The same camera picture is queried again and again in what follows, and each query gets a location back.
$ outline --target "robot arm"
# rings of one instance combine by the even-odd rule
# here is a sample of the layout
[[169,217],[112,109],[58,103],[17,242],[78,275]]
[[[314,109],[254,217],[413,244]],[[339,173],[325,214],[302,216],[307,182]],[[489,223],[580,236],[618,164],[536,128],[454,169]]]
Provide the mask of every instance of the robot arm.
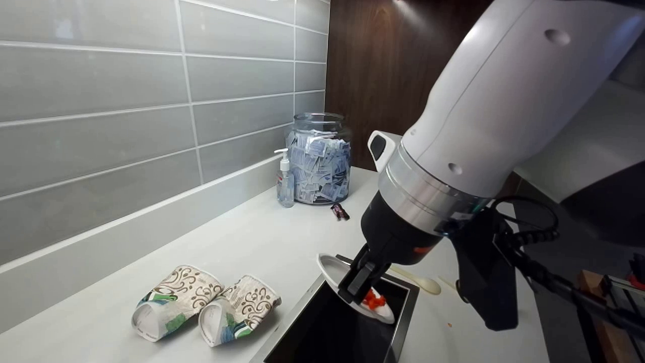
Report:
[[366,244],[340,296],[361,303],[389,264],[419,262],[450,222],[471,217],[567,125],[643,28],[643,11],[610,1],[495,0],[419,121],[402,136],[371,134],[379,193],[363,214]]

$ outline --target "glass jar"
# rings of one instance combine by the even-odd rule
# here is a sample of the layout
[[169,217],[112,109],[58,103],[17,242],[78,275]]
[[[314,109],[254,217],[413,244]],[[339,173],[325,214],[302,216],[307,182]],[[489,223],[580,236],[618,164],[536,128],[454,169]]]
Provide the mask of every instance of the glass jar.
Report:
[[349,195],[350,133],[340,115],[296,115],[285,147],[296,178],[296,201],[332,203]]

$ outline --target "kitchen counter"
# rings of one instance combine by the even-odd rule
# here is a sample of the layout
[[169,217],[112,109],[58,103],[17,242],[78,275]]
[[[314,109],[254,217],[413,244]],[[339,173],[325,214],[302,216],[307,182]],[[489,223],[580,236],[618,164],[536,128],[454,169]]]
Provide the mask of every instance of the kitchen counter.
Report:
[[[375,189],[375,173],[353,169],[350,198],[343,203],[350,222],[336,222],[325,206],[279,207],[274,189],[268,189],[2,332],[2,359],[262,360],[265,340],[299,314],[321,279],[316,256],[354,256],[364,244],[359,220]],[[254,275],[282,296],[282,305],[247,340],[210,348],[195,328],[184,328],[162,343],[146,343],[133,332],[129,317],[137,301],[178,264],[203,267],[224,284]],[[548,360],[536,303],[524,279],[518,279],[520,326],[492,332],[451,288],[457,264],[450,242],[440,242],[420,264],[406,270],[435,277],[441,294],[419,292],[400,360]]]

